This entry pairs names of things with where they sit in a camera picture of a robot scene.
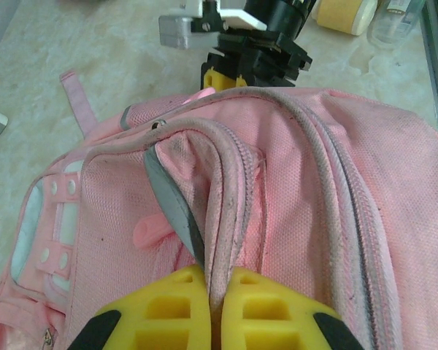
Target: zipper pull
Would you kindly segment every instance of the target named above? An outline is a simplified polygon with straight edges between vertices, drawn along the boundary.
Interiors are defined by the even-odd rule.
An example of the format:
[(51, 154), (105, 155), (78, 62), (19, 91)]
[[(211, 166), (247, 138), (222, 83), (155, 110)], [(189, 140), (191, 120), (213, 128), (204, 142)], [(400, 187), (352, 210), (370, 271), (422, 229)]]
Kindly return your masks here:
[(50, 328), (45, 330), (44, 343), (42, 344), (41, 350), (51, 350), (53, 349), (53, 334), (50, 332)]

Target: backpack strap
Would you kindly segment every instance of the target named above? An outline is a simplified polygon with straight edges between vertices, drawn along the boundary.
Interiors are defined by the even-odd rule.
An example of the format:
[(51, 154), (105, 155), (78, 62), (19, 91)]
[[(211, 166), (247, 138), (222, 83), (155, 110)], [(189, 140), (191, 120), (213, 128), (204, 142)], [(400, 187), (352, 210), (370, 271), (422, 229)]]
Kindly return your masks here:
[(96, 116), (91, 109), (85, 91), (73, 70), (60, 76), (68, 101), (73, 109), (74, 117), (80, 126), (82, 134), (86, 137), (97, 125)]

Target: beige cylinder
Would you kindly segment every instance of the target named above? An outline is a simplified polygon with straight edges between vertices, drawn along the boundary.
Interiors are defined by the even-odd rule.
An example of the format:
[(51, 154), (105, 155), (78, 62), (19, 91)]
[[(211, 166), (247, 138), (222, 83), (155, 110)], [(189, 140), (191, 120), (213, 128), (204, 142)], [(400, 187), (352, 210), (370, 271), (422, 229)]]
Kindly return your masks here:
[(322, 27), (361, 35), (373, 20), (377, 5), (377, 0), (320, 0), (312, 16)]

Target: pink backpack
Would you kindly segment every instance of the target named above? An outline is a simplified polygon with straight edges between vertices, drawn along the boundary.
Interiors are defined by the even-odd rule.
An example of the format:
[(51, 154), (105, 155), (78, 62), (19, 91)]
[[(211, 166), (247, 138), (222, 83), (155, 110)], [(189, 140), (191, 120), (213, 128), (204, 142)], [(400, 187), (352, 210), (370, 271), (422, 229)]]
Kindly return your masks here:
[(365, 349), (438, 349), (438, 134), (335, 90), (171, 96), (97, 123), (30, 186), (0, 280), (0, 350), (68, 348), (105, 304), (204, 267), (212, 328), (234, 266), (339, 312)]

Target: marble table surface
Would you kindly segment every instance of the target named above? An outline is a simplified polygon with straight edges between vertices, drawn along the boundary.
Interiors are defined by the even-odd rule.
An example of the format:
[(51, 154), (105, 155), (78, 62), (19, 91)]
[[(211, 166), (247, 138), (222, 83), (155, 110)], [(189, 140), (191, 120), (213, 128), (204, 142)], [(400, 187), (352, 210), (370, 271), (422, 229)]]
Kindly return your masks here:
[[(82, 136), (58, 76), (74, 68), (100, 120), (129, 104), (195, 93), (206, 50), (160, 47), (158, 16), (169, 0), (22, 0), (0, 44), (0, 273), (12, 249), (31, 181)], [(420, 28), (392, 51), (318, 27), (309, 19), (297, 42), (313, 64), (299, 87), (357, 93), (418, 113), (437, 127)]]

